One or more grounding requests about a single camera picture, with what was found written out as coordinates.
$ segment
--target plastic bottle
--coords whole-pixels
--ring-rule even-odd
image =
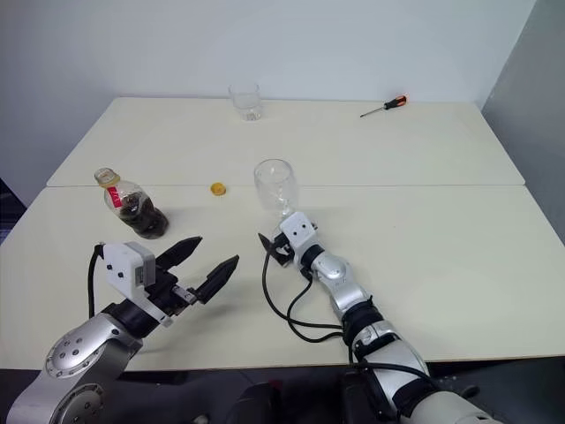
[[[139,236],[157,239],[165,233],[169,221],[139,185],[122,180],[110,168],[100,168],[94,178],[104,188],[108,208]]]

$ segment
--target floor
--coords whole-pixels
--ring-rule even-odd
[[[25,210],[2,182],[0,242]],[[479,393],[471,401],[504,424],[565,422],[565,357],[430,364],[430,369],[446,390],[478,386]],[[285,422],[338,423],[335,388],[343,372],[342,367],[285,367],[124,373],[116,383],[119,396],[107,402],[102,422],[182,424],[206,414],[211,423],[224,423],[244,390],[276,382],[289,411]],[[5,422],[11,404],[37,374],[36,370],[0,369],[0,422]]]
[[[8,237],[10,230],[24,212],[26,207],[0,179],[0,244]]]

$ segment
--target gray wall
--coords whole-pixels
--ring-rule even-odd
[[[482,106],[534,3],[0,0],[0,178],[29,204],[117,95]]]
[[[565,2],[538,0],[483,109],[565,243]]]

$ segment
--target clear drinking glass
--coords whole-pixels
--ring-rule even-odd
[[[281,218],[292,214],[298,205],[298,184],[288,162],[267,159],[253,172],[255,188],[264,209]]]
[[[232,84],[228,90],[234,108],[244,121],[256,121],[261,118],[263,106],[257,84],[254,82]]]

